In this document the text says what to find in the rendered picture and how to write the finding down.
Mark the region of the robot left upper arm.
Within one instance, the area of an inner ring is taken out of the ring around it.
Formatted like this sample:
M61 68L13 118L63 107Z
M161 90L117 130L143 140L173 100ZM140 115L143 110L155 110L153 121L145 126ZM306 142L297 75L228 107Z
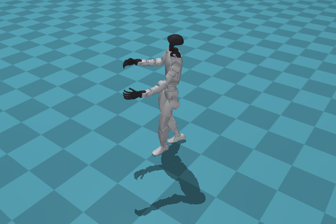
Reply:
M173 78L175 77L175 75L180 71L181 69L181 64L178 61L174 61L174 63L171 64L170 69L167 73L167 75L165 76L164 81L159 81L158 82L158 87L165 83L166 87L169 85L169 83L173 80Z

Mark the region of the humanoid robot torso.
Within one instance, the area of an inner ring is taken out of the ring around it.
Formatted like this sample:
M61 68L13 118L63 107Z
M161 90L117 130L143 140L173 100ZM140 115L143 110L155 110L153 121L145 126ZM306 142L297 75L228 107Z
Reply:
M180 81L180 77L181 77L181 72L182 72L182 56L180 58L177 58L177 56L175 54L173 54L173 56L175 57L171 57L170 53L172 51L168 51L166 58L165 58L165 76L167 75L170 66L172 63L174 63L174 61L178 61L181 64L181 69L180 71L175 75L175 77L173 78L173 80L169 83L169 85L166 87L166 89L164 89L164 93L167 99L170 99L172 97L172 95L176 96L178 99L178 89L176 87L176 85L179 84ZM180 52L180 51L179 51Z

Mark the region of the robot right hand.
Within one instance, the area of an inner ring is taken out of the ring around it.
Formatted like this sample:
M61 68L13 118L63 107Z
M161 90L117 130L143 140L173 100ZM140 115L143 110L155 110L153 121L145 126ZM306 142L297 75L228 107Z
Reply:
M128 60L125 60L124 63L123 63L123 68L125 68L125 66L130 66L130 65L137 65L138 62L141 62L142 60L141 59L132 59L132 58L129 58Z

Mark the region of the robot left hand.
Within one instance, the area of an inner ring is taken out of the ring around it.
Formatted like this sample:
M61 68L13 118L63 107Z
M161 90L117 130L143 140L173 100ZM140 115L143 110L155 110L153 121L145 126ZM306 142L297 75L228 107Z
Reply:
M142 91L135 91L135 90L133 90L133 89L131 89L131 88L129 88L130 90L132 90L132 92L127 92L127 91L125 91L124 90L124 92L126 92L126 93L124 93L123 92L123 96L124 96L124 98L126 99L126 100L131 100L131 99L136 99L136 98L141 98L142 97L142 94L143 93L146 93L146 91L145 90L142 90ZM129 93L129 94L127 94L127 93ZM127 96L126 96L127 95Z

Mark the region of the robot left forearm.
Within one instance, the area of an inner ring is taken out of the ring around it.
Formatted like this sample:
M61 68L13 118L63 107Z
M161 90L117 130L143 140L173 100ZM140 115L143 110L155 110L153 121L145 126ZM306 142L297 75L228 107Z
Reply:
M147 90L145 90L146 93L143 93L143 94L142 94L142 98L150 97L150 96L152 96L152 95L154 95L154 94L156 94L156 93L160 93L160 92L162 92L165 88L166 88L166 84L163 83L163 84L161 84L159 87L158 87L158 86L154 86L154 87L152 87L152 88L150 88L150 89L147 89Z

